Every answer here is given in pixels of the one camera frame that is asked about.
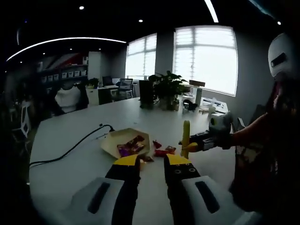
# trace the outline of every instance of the office chair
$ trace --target office chair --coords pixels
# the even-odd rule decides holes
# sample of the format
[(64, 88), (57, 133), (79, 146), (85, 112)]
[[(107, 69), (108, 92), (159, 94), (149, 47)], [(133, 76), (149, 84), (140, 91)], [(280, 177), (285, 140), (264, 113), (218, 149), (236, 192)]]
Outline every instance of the office chair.
[(28, 108), (30, 104), (23, 102), (21, 108), (21, 121), (15, 123), (15, 127), (11, 130), (12, 136), (17, 144), (24, 144), (26, 152), (29, 154), (27, 149), (27, 144), (30, 141), (27, 141), (28, 133), (31, 130), (31, 124), (28, 115)]
[(120, 79), (120, 86), (116, 90), (111, 90), (112, 99), (114, 101), (120, 101), (124, 99), (133, 98), (132, 94), (132, 86), (133, 86), (133, 79)]

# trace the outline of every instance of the green plant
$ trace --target green plant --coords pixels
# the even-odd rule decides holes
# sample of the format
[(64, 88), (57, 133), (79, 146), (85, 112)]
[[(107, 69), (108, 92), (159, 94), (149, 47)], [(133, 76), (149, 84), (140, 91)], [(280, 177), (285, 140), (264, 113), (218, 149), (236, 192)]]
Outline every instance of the green plant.
[(167, 71), (166, 75), (156, 73), (149, 77), (149, 81), (153, 83), (154, 100), (170, 99), (174, 100), (177, 95), (188, 92), (188, 88), (182, 85), (187, 82), (181, 79), (182, 76)]

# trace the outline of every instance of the ceiling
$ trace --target ceiling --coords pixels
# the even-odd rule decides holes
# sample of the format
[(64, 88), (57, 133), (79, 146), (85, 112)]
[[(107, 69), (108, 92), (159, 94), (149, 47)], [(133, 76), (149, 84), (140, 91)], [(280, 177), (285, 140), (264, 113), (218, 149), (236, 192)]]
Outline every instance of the ceiling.
[[(262, 13), (248, 0), (211, 0), (218, 16), (219, 25), (232, 26), (236, 30), (259, 34), (262, 37), (273, 38), (282, 32), (282, 26), (277, 20), (284, 20), (286, 9), (278, 9), (276, 4), (266, 4), (268, 0), (252, 0), (263, 2), (273, 17)], [(2, 33), (4, 40), (1, 56), (3, 70), (7, 66), (6, 59), (19, 50), (50, 39), (66, 37), (98, 37), (111, 38), (130, 42), (155, 32), (165, 32), (176, 27), (189, 25), (214, 24), (204, 0), (178, 1), (22, 1), (8, 2), (2, 9)], [(120, 43), (109, 41), (59, 41), (39, 45), (24, 51), (12, 58), (9, 63), (18, 63), (47, 54), (73, 51), (91, 51), (99, 48), (113, 49)]]

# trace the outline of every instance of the red candy wrapper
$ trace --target red candy wrapper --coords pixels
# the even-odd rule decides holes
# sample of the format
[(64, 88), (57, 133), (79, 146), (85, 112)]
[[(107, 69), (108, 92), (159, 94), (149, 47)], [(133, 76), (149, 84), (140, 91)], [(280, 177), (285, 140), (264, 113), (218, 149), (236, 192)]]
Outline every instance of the red candy wrapper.
[(162, 145), (160, 143), (158, 143), (156, 140), (153, 141), (154, 147), (155, 149), (159, 149)]

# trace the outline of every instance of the computer monitor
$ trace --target computer monitor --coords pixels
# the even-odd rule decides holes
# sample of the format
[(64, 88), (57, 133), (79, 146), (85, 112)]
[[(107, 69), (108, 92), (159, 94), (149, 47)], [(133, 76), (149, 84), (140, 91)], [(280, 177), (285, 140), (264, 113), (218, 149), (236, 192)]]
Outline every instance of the computer monitor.
[(102, 84), (103, 86), (110, 86), (113, 85), (113, 79), (111, 76), (103, 76), (102, 77)]

